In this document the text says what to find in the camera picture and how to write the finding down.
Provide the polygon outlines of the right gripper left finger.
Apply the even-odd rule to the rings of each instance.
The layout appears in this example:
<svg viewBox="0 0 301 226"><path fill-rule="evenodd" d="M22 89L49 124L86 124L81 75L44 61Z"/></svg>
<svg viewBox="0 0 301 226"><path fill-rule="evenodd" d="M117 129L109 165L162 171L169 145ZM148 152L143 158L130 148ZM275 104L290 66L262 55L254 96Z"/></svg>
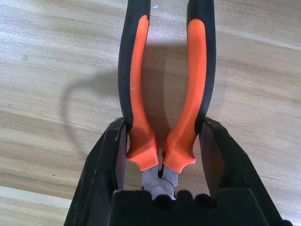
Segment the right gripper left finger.
<svg viewBox="0 0 301 226"><path fill-rule="evenodd" d="M123 118L110 123L86 158L66 226L106 226L113 192L123 189L127 129Z"/></svg>

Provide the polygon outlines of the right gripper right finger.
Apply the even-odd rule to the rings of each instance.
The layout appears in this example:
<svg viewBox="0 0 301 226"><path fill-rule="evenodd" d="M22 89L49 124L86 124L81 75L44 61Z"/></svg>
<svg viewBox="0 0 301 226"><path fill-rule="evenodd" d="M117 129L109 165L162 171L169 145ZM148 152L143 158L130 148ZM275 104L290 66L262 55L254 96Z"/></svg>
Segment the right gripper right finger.
<svg viewBox="0 0 301 226"><path fill-rule="evenodd" d="M224 226L290 226L282 219L247 153L219 122L205 118L200 133L203 170Z"/></svg>

